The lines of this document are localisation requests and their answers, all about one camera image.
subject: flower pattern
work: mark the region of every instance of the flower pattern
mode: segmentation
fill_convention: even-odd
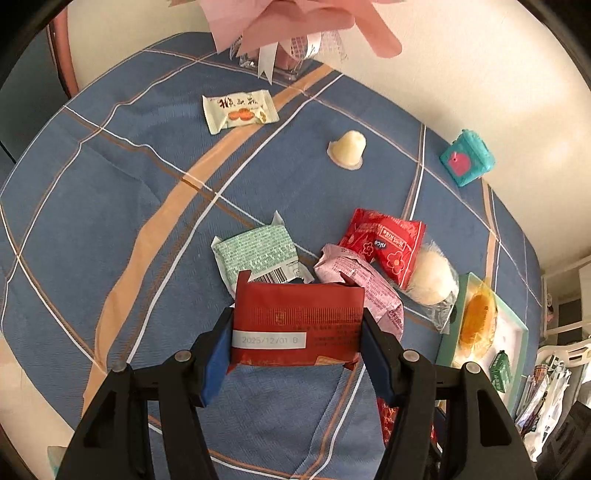
[[[363,255],[365,255],[366,257],[371,257],[374,254],[374,245],[372,242],[365,242],[363,244],[363,250],[361,250],[361,253],[363,253]]]
[[[402,252],[388,254],[388,262],[386,266],[394,274],[398,275],[404,269],[404,260],[402,259]]]

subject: food packaging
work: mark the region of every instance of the food packaging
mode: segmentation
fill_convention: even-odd
[[[322,257],[314,266],[322,283],[338,282],[346,275],[365,288],[364,306],[374,317],[380,329],[392,333],[398,341],[404,330],[404,308],[396,291],[358,254],[337,245],[327,244]]]
[[[485,282],[480,282],[464,310],[457,342],[460,363],[478,362],[485,356],[495,339],[496,317],[495,294]]]
[[[353,362],[359,352],[362,287],[265,284],[240,272],[231,363],[304,366]]]
[[[416,313],[447,333],[459,278],[426,229],[422,222],[356,209],[339,245],[367,262],[377,260],[390,285],[420,305]]]
[[[505,393],[511,383],[511,364],[509,363],[509,355],[504,350],[495,355],[489,367],[489,373],[495,390]]]
[[[299,262],[296,246],[283,219],[275,212],[270,225],[265,225],[227,240],[214,237],[213,255],[224,285],[232,297],[242,270],[252,272],[251,281],[289,283],[301,278],[314,281],[308,269]]]
[[[224,128],[279,121],[269,90],[230,93],[222,97],[204,96],[203,112],[212,135],[220,133]]]
[[[363,255],[367,262],[377,259],[386,275],[404,290],[426,229],[422,222],[358,208],[339,246]]]

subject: table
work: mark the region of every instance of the table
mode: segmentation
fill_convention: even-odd
[[[258,89],[271,92],[280,122],[209,134],[201,95]],[[358,171],[326,155],[351,129],[368,142]],[[439,162],[447,145],[320,63],[270,86],[215,54],[209,34],[166,39],[58,111],[2,188],[0,327],[75,428],[113,362],[160,363],[231,304],[210,249],[215,235],[270,223],[278,210],[312,267],[362,207],[425,222],[459,273],[489,276],[538,332],[535,252],[486,182],[453,183]],[[405,300],[402,345],[434,361],[440,339]],[[526,372],[536,348],[530,335]],[[222,478],[371,478],[384,449],[361,364],[239,366],[199,417]],[[168,478],[159,425],[150,405],[154,466]]]

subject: red candy wrapper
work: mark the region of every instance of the red candy wrapper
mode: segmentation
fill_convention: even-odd
[[[422,222],[358,208],[339,246],[356,252],[366,262],[377,259],[386,275],[405,290],[426,229]]]
[[[390,437],[394,432],[394,424],[396,423],[396,416],[398,415],[398,407],[388,407],[386,402],[381,398],[377,399],[379,421],[382,424],[382,438],[384,446],[388,446]],[[431,425],[431,441],[437,443],[437,436],[435,435],[435,428]]]
[[[232,364],[333,365],[357,360],[365,289],[268,284],[238,274]]]

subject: teal toy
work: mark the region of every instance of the teal toy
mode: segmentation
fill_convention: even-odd
[[[495,166],[495,157],[472,130],[462,130],[439,159],[459,187],[482,177]]]

